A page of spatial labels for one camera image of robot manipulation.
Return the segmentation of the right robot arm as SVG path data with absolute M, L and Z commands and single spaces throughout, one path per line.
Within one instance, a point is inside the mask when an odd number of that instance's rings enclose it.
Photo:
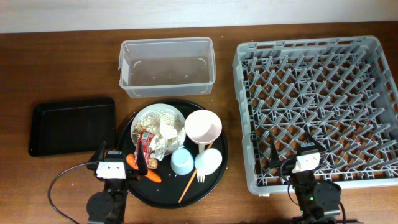
M 293 223 L 336 223 L 342 215 L 346 223 L 346 212 L 341 202 L 341 187 L 330 180 L 317 180 L 315 171 L 326 158 L 327 149 L 309 132 L 306 143 L 299 146 L 295 156 L 281 161 L 274 140 L 269 141 L 271 161 L 269 167 L 277 168 L 279 177 L 293 188 L 301 215 L 292 218 Z

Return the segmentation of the light blue cup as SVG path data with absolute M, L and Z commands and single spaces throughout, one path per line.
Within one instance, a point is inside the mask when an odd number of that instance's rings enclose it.
M 193 170 L 193 156 L 185 149 L 174 150 L 171 156 L 171 168 L 177 175 L 187 175 Z

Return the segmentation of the wooden chopstick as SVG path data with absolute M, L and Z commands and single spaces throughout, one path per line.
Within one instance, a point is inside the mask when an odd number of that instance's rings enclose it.
M 209 149 L 212 145 L 213 145 L 213 142 L 211 142 L 211 143 L 208 145 L 207 149 Z M 193 172 L 193 174 L 192 174 L 192 176 L 191 176 L 191 178 L 190 178 L 190 180 L 188 181 L 188 183 L 187 183 L 187 185 L 186 185 L 186 187 L 185 187 L 183 193 L 181 194 L 181 196 L 180 196 L 180 198 L 179 198 L 179 200 L 178 200 L 178 203 L 180 203 L 180 202 L 182 201 L 182 199 L 184 198 L 184 196 L 185 196 L 185 194 L 187 193 L 187 190 L 189 189 L 190 185 L 192 184 L 192 182 L 193 182 L 193 180 L 194 180 L 196 174 L 197 174 L 197 170 L 195 169 L 194 172 Z

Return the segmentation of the brown walnut cookie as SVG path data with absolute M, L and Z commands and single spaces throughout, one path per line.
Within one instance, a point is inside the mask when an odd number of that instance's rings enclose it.
M 149 169 L 156 169 L 158 167 L 158 160 L 156 158 L 150 158 L 147 166 Z

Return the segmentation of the orange carrot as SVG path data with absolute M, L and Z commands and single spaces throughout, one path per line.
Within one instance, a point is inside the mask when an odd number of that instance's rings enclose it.
M 136 162 L 135 162 L 135 155 L 134 154 L 128 154 L 127 156 L 126 156 L 126 162 L 133 168 L 133 169 L 135 169 L 135 170 L 138 170 L 139 169 L 139 167 L 138 167 L 138 165 L 136 164 Z M 153 181 L 153 182 L 155 182 L 155 183 L 161 183 L 161 178 L 156 174 L 156 173 L 154 173 L 152 170 L 148 170 L 148 173 L 146 174 L 146 177 L 149 179 L 149 180 L 151 180 L 151 181 Z

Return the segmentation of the white napkin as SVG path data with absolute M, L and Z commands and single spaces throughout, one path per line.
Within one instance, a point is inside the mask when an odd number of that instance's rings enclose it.
M 179 119 L 171 122 L 161 119 L 158 131 L 150 142 L 150 158 L 161 161 L 166 155 L 183 147 L 185 138 L 185 128 Z

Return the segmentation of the white cup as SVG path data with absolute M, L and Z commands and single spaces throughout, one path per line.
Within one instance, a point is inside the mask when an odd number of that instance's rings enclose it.
M 221 165 L 223 156 L 217 149 L 206 149 L 199 153 L 195 160 L 195 168 L 199 175 L 210 175 Z

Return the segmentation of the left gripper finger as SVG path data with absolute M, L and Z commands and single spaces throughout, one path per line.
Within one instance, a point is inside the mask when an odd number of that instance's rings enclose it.
M 147 175 L 148 167 L 141 143 L 137 145 L 136 153 L 137 155 L 135 157 L 133 157 L 134 153 L 130 153 L 126 156 L 127 165 L 125 170 L 129 175 Z
M 99 149 L 97 149 L 89 159 L 87 164 L 87 169 L 96 170 L 98 168 L 98 164 L 104 161 L 105 149 L 106 149 L 106 141 L 103 141 Z

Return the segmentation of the red snack wrapper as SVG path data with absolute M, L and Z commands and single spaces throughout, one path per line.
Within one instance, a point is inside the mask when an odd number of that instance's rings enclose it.
M 154 140 L 154 137 L 155 137 L 155 134 L 143 131 L 143 132 L 141 132 L 141 135 L 139 136 L 139 139 L 137 140 L 136 149 L 137 149 L 137 145 L 139 143 L 141 143 L 142 149 L 144 152 L 144 157 L 146 159 L 146 163 L 148 163 L 148 160 L 150 158 L 154 158 L 151 156 L 152 149 L 150 148 L 151 142 Z

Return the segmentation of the grey plate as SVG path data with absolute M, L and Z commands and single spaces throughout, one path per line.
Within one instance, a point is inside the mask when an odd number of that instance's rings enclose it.
M 137 140 L 138 137 L 133 136 L 133 132 L 136 130 L 135 126 L 137 123 L 147 116 L 155 116 L 157 114 L 160 114 L 161 112 L 165 112 L 168 114 L 171 114 L 174 116 L 177 120 L 177 124 L 182 128 L 184 123 L 185 123 L 185 118 L 183 114 L 176 109 L 176 107 L 165 104 L 165 103 L 155 103 L 149 106 L 146 106 L 144 109 L 140 110 L 135 116 L 135 118 L 132 119 L 132 124 L 131 124 L 131 139 L 134 145 L 137 145 Z

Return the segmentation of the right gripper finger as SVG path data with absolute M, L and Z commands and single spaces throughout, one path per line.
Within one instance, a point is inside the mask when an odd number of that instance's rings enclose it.
M 316 141 L 308 131 L 305 132 L 305 137 L 307 139 L 308 143 L 312 143 L 315 149 L 317 149 L 319 152 L 326 152 L 326 148 L 323 147 L 318 141 Z
M 294 164 L 293 164 L 293 161 L 291 161 L 290 159 L 285 159 L 283 161 L 279 159 L 279 155 L 278 155 L 277 149 L 275 147 L 273 137 L 270 138 L 269 144 L 270 144 L 270 149 L 271 149 L 269 167 L 270 168 L 278 168 L 282 165 L 285 165 L 288 168 L 293 168 Z

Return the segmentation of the white plastic fork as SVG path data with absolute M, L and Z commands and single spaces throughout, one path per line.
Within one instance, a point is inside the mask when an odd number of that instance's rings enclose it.
M 197 170 L 197 181 L 198 183 L 204 183 L 205 181 L 205 173 L 202 170 Z

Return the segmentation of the rice and food scraps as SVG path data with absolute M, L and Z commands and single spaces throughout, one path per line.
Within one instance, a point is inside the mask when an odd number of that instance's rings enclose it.
M 141 132 L 146 131 L 155 134 L 161 139 L 169 140 L 176 138 L 182 132 L 183 128 L 177 124 L 174 116 L 161 112 L 155 116 L 147 116 L 139 121 L 135 129 L 133 136 L 138 137 Z

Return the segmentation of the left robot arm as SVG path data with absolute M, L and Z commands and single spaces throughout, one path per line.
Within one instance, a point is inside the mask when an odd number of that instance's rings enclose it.
M 90 197 L 86 204 L 89 223 L 123 223 L 131 181 L 140 180 L 148 173 L 142 147 L 137 153 L 138 169 L 127 163 L 126 153 L 105 151 L 103 142 L 89 160 L 87 168 L 95 177 L 104 182 L 104 189 Z

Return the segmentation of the pink bowl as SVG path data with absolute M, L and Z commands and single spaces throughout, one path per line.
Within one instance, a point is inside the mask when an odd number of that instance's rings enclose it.
M 209 110 L 196 110 L 188 115 L 184 124 L 185 132 L 198 145 L 199 152 L 215 141 L 221 134 L 222 123 L 218 115 Z

